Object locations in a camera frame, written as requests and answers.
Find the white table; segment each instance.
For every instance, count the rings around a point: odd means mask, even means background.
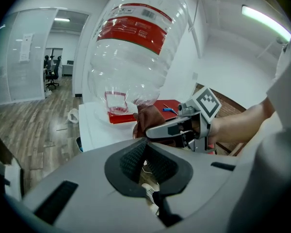
[[[84,152],[132,139],[136,122],[113,125],[99,118],[99,112],[102,110],[97,102],[79,105],[79,128]]]

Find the ceiling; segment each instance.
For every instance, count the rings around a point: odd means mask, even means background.
[[[207,24],[211,29],[241,36],[263,49],[273,42],[267,51],[274,57],[279,57],[282,45],[274,42],[279,35],[260,22],[242,15],[242,5],[247,5],[289,28],[286,18],[264,0],[202,0],[202,2]]]
[[[88,15],[72,11],[59,10],[56,17],[70,19],[70,21],[54,21],[51,32],[80,34]]]

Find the forearm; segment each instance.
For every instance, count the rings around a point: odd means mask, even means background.
[[[274,109],[268,99],[243,113],[215,118],[217,142],[248,142],[259,130],[262,122],[269,118]]]

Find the ceiling light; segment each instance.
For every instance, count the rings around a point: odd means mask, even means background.
[[[5,24],[3,24],[1,27],[0,27],[0,29],[3,29],[5,27]]]
[[[290,41],[291,34],[288,30],[282,27],[278,22],[274,21],[270,17],[266,16],[265,14],[251,9],[247,6],[242,7],[242,14],[259,21],[260,23],[265,24],[266,26],[270,27],[271,29],[275,30],[278,34],[280,34],[283,38],[287,41]]]
[[[70,19],[66,19],[66,18],[55,18],[55,21],[70,21]]]

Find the blue pen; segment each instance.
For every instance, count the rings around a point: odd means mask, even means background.
[[[178,113],[175,112],[172,108],[163,108],[163,111],[171,111],[172,113],[175,113],[176,115],[178,115]]]

